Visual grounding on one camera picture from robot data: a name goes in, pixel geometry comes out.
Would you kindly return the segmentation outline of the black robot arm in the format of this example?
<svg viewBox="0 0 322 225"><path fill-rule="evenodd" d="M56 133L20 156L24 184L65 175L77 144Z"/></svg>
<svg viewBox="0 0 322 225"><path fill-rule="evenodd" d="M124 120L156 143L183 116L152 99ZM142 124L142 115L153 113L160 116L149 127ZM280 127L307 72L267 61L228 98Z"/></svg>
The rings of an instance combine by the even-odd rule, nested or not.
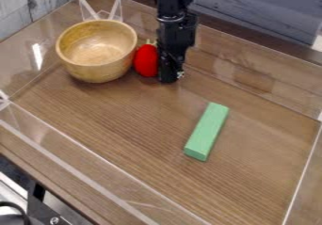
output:
<svg viewBox="0 0 322 225"><path fill-rule="evenodd" d="M183 77L185 51L195 45L197 15L188 11L191 3L192 0L155 0L159 80L167 84Z"/></svg>

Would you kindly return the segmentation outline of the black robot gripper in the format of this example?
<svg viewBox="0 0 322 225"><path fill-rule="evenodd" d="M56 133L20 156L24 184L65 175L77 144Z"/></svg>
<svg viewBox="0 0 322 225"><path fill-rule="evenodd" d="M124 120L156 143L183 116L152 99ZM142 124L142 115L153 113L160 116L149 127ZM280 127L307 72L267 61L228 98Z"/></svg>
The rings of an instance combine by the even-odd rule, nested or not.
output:
<svg viewBox="0 0 322 225"><path fill-rule="evenodd" d="M177 19L159 19L159 80L164 84L176 82L184 76L183 57L195 45L196 27L197 15L191 12Z"/></svg>

